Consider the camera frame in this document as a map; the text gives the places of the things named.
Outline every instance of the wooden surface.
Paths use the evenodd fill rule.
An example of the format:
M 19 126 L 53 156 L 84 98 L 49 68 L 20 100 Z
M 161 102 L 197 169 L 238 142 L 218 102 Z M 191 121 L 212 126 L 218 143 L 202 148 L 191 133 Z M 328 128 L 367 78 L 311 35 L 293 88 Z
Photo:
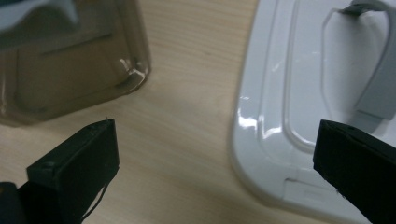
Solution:
M 142 0 L 153 71 L 133 94 L 37 125 L 0 126 L 0 178 L 84 125 L 114 118 L 120 171 L 85 223 L 323 223 L 257 200 L 230 163 L 230 130 L 257 0 Z

